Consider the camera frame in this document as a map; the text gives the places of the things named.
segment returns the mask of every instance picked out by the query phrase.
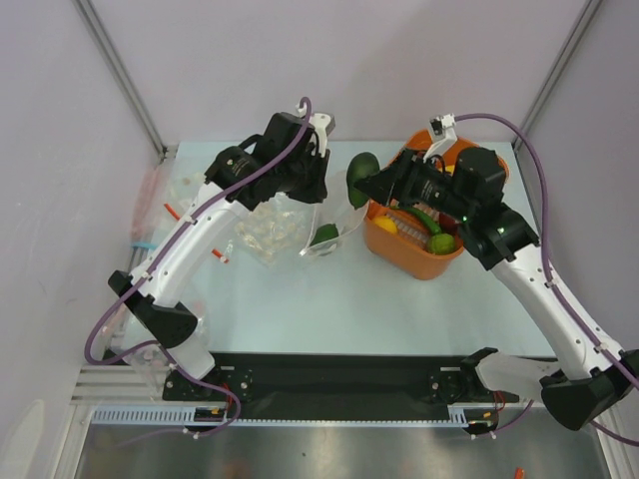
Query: orange plastic container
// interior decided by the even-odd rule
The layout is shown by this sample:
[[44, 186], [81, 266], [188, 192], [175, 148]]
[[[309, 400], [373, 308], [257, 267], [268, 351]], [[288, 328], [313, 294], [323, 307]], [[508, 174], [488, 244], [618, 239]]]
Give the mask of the orange plastic container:
[[[413, 150], [427, 150], [431, 143], [428, 130], [421, 130], [408, 140], [405, 147]], [[476, 146], [462, 138], [457, 139], [457, 143], [442, 155], [446, 165], [454, 165], [457, 156], [463, 149]], [[499, 163], [506, 170], [506, 178], [508, 178], [508, 166], [501, 158], [499, 158]], [[390, 215], [406, 231], [400, 230], [394, 235], [372, 222], [373, 218], [384, 215]], [[364, 240], [368, 249], [417, 279], [438, 277], [446, 271], [451, 261], [463, 253], [463, 243], [459, 237], [456, 237], [457, 250], [455, 252], [442, 255], [431, 254], [425, 249], [428, 231], [419, 221], [408, 213], [391, 211], [375, 202], [370, 202], [368, 205], [363, 227]]]

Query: white wall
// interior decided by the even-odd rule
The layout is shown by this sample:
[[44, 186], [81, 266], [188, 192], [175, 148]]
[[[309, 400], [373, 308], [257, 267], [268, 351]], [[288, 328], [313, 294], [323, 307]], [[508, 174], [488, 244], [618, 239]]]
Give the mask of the white wall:
[[70, 1], [2, 2], [0, 62], [0, 444], [44, 399], [43, 478], [154, 159]]
[[336, 139], [407, 139], [451, 111], [519, 123], [583, 4], [95, 0], [171, 144], [261, 132], [301, 95], [336, 114]]
[[[639, 2], [601, 8], [531, 140], [548, 180], [554, 262], [604, 328], [637, 349]], [[525, 177], [535, 178], [528, 156], [521, 161]], [[622, 409], [639, 438], [639, 393]]]

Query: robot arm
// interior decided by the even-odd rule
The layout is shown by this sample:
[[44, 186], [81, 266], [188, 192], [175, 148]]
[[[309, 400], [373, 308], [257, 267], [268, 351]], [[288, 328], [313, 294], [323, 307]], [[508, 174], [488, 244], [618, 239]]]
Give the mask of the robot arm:
[[[306, 108], [299, 109], [301, 116]], [[215, 367], [215, 361], [195, 335], [197, 319], [180, 303], [188, 278], [209, 254], [216, 238], [243, 220], [260, 203], [277, 192], [307, 204], [320, 203], [326, 198], [324, 177], [330, 151], [327, 136], [334, 127], [331, 115], [315, 113], [302, 140], [277, 166], [220, 201], [212, 203], [198, 219], [195, 211], [213, 197], [245, 179], [270, 162], [288, 146], [302, 127], [302, 119], [287, 113], [273, 115], [263, 135], [254, 135], [239, 146], [218, 154], [205, 173], [191, 206], [156, 251], [168, 252], [156, 265], [153, 274], [147, 271], [154, 261], [154, 253], [136, 267], [130, 275], [116, 271], [109, 286], [122, 296], [141, 278], [146, 281], [125, 301], [131, 312], [169, 351], [191, 376], [204, 378]], [[254, 146], [253, 151], [246, 151]], [[176, 232], [184, 230], [179, 245], [172, 243]]]
[[450, 115], [433, 119], [433, 144], [425, 155], [403, 150], [392, 164], [355, 187], [385, 206], [423, 203], [461, 222], [465, 248], [519, 299], [557, 356], [554, 362], [534, 361], [486, 348], [464, 361], [467, 369], [486, 389], [541, 401], [562, 425], [580, 429], [628, 394], [632, 385], [577, 326], [551, 286], [559, 288], [608, 352], [635, 375], [639, 351], [623, 351], [556, 271], [553, 284], [547, 283], [537, 234], [502, 201], [505, 171], [494, 152], [461, 151], [452, 176], [432, 160], [454, 144], [453, 125]]

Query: metal frame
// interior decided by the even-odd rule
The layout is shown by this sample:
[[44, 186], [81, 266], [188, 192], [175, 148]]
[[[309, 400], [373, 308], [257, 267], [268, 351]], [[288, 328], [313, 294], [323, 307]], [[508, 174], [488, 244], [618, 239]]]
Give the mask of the metal frame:
[[[561, 46], [561, 50], [559, 51], [557, 58], [552, 64], [552, 67], [541, 86], [541, 89], [537, 93], [537, 96], [524, 117], [520, 128], [526, 135], [537, 123], [537, 120], [539, 120], [541, 112], [548, 103], [552, 92], [555, 90], [555, 87], [559, 82], [559, 79], [563, 76], [563, 72], [566, 70], [566, 67], [581, 44], [586, 31], [590, 25], [592, 25], [597, 13], [600, 11], [599, 7], [601, 7], [602, 4], [603, 0], [587, 0], [581, 9], [579, 17], [572, 26], [566, 41]], [[519, 138], [513, 142], [512, 149], [515, 152], [515, 157], [522, 145], [523, 142]]]
[[131, 76], [124, 66], [111, 37], [107, 33], [102, 20], [100, 20], [96, 8], [91, 0], [73, 0], [73, 3], [78, 9], [80, 17], [82, 17], [127, 103], [129, 103], [133, 109], [133, 113], [140, 122], [145, 135], [158, 153], [158, 158], [160, 161], [163, 160], [167, 148], [153, 123], [153, 119], [142, 100], [140, 92], [138, 92], [133, 80], [131, 80]]
[[[73, 3], [76, 5], [83, 22], [94, 39], [96, 46], [100, 50], [109, 70], [113, 74], [114, 80], [133, 109], [134, 115], [140, 122], [145, 135], [158, 153], [159, 161], [162, 162], [163, 160], [174, 159], [177, 147], [166, 146], [162, 141], [162, 138], [155, 127], [153, 118], [149, 114], [142, 96], [131, 79], [131, 76], [118, 54], [115, 45], [101, 21], [92, 1], [73, 0]], [[585, 2], [579, 17], [573, 25], [550, 72], [544, 80], [541, 89], [524, 118], [521, 125], [524, 132], [529, 132], [534, 124], [539, 120], [544, 106], [547, 104], [554, 88], [563, 75], [563, 72], [581, 43], [585, 32], [595, 19], [602, 4], [603, 0], [588, 0]], [[515, 154], [520, 148], [520, 141], [513, 143], [513, 150], [515, 151]], [[158, 377], [156, 377], [158, 383], [162, 384], [166, 373], [166, 370], [154, 372], [154, 374], [158, 375]], [[82, 448], [94, 412], [98, 408], [104, 408], [105, 410], [113, 408], [115, 404], [118, 404], [121, 407], [132, 407], [134, 404], [148, 407], [167, 405], [166, 402], [163, 404], [163, 401], [159, 400], [159, 396], [154, 396], [144, 379], [130, 367], [84, 367], [80, 373], [78, 384], [74, 391], [71, 405], [69, 406], [65, 440], [63, 444], [60, 445], [57, 466], [55, 471], [52, 472], [52, 478], [57, 479], [74, 476], [80, 461]], [[171, 402], [170, 404], [173, 407], [178, 408], [187, 405], [185, 403], [176, 402]], [[188, 405], [189, 407], [194, 407], [198, 404], [189, 403]], [[459, 427], [459, 418], [463, 416], [463, 413], [462, 416], [459, 416], [457, 409], [461, 408], [461, 411], [463, 411], [464, 407], [468, 408], [471, 407], [471, 405], [457, 404], [456, 406], [458, 407], [453, 408], [450, 412], [451, 418], [454, 418], [453, 421], [456, 423], [454, 427]], [[126, 417], [129, 416], [121, 416], [121, 419], [125, 418], [124, 420], [126, 420]], [[618, 430], [619, 424], [622, 423], [616, 409], [607, 411], [600, 417], [600, 420], [604, 425], [612, 428], [613, 430]], [[260, 425], [260, 421], [244, 421], [244, 423], [252, 426]], [[320, 425], [330, 426], [332, 424], [324, 423]], [[415, 425], [417, 427], [424, 427], [424, 425], [428, 427], [426, 424]], [[639, 474], [639, 471], [635, 469], [637, 466], [633, 465], [632, 459], [627, 454], [626, 447], [601, 433], [599, 433], [599, 438], [610, 469], [611, 477], [621, 479], [634, 477], [635, 474]]]

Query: white table surface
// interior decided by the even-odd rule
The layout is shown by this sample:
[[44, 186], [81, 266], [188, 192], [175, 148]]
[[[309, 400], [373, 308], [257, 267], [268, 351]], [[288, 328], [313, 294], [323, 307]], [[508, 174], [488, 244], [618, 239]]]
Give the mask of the white table surface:
[[[182, 143], [170, 184], [203, 172], [228, 143]], [[370, 151], [386, 164], [402, 142], [332, 142], [329, 172]], [[485, 143], [508, 164], [505, 201], [534, 227], [510, 145]], [[164, 232], [157, 231], [154, 241]], [[552, 356], [517, 299], [467, 251], [444, 275], [420, 281], [370, 252], [362, 229], [334, 253], [303, 267], [267, 267], [235, 248], [229, 264], [211, 254], [185, 295], [206, 304], [211, 351], [467, 355], [492, 346], [519, 355]], [[147, 339], [137, 321], [123, 346]]]

